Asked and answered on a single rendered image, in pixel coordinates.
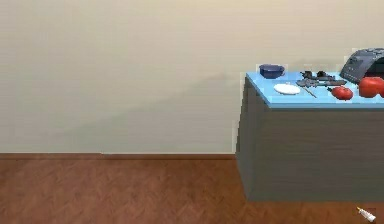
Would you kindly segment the dark grey wrench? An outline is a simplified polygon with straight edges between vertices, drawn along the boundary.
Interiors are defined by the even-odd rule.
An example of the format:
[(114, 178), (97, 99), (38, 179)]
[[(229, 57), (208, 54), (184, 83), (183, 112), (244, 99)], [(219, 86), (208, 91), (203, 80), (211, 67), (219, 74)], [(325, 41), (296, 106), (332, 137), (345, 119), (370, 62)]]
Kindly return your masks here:
[(311, 71), (302, 72), (302, 79), (296, 84), (300, 87), (318, 87), (318, 86), (342, 86), (346, 84), (345, 80), (337, 80), (334, 76), (328, 75), (324, 71), (319, 71), (313, 75)]

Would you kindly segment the dark blue bowl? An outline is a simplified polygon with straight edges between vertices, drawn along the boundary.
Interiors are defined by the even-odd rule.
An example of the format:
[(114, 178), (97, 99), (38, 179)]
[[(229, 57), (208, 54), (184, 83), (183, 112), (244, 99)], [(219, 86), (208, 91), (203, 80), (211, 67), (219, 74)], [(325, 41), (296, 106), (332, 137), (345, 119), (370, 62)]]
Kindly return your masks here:
[(266, 79), (276, 79), (284, 75), (285, 68), (281, 65), (262, 64), (259, 66), (259, 72)]

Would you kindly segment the white plate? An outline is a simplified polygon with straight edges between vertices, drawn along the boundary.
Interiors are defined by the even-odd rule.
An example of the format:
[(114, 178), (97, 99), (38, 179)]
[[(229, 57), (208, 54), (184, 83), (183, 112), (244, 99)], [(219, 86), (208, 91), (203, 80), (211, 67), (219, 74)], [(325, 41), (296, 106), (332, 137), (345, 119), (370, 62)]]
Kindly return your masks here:
[(283, 95), (297, 95), (300, 93), (300, 89), (291, 84), (276, 84), (274, 90)]

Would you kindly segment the grey counter with blue top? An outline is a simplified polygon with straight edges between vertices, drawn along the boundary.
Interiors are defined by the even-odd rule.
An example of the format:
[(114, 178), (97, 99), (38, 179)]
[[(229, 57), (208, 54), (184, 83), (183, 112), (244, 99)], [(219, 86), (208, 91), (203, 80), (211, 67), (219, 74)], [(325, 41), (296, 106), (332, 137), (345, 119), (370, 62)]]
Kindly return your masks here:
[(384, 202), (384, 101), (281, 96), (245, 76), (236, 158), (250, 201)]

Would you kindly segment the small red tomato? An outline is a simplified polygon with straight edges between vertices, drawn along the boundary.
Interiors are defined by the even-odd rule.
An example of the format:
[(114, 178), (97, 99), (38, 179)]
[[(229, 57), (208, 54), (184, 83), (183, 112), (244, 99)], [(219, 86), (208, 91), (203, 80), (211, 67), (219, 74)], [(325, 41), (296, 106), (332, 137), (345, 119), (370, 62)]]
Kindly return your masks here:
[(327, 90), (339, 100), (347, 101), (353, 98), (353, 92), (344, 86), (337, 86), (334, 88), (328, 87)]

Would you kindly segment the dark grey toaster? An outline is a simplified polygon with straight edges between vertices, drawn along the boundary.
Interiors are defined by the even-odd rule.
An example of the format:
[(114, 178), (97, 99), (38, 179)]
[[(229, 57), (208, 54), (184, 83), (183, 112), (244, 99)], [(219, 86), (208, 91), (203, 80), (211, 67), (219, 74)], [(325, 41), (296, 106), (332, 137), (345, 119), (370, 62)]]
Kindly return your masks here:
[(354, 84), (364, 77), (384, 79), (384, 48), (357, 50), (344, 64), (340, 76)]

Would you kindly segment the large red tomato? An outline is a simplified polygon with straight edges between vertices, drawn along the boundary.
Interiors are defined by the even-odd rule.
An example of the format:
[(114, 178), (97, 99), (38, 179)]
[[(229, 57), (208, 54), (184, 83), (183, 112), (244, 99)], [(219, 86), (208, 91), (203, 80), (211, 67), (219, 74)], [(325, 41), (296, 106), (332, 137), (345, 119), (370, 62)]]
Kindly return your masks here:
[(359, 95), (365, 98), (373, 98), (380, 95), (384, 98), (384, 79), (380, 77), (364, 77), (359, 85)]

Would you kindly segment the white tube with yellow tip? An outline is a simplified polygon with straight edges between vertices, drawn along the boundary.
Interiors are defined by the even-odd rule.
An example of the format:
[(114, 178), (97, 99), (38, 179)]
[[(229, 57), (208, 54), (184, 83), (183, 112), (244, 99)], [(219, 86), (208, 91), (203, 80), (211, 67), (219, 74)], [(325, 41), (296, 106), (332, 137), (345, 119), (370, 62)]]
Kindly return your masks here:
[(369, 222), (374, 222), (376, 219), (376, 217), (373, 214), (364, 210), (363, 208), (357, 207), (357, 211)]

